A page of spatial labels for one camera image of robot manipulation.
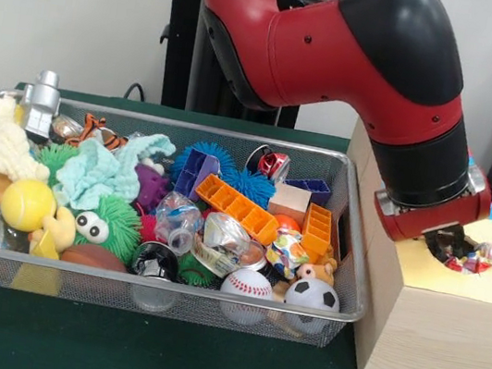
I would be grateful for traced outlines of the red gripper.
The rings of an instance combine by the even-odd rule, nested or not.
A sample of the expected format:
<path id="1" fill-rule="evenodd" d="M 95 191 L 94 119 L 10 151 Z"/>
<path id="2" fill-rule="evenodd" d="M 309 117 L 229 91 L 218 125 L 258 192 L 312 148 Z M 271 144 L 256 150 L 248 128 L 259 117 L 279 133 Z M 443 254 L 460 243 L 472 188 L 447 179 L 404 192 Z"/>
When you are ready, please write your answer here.
<path id="1" fill-rule="evenodd" d="M 469 188 L 460 197 L 426 208 L 398 205 L 390 200 L 386 190 L 377 191 L 375 210 L 389 238 L 409 240 L 426 233 L 428 250 L 438 261 L 445 262 L 447 254 L 439 245 L 437 229 L 452 226 L 451 253 L 467 257 L 474 251 L 474 242 L 467 238 L 463 226 L 485 219 L 491 213 L 491 191 L 486 178 L 470 175 L 468 179 Z"/>

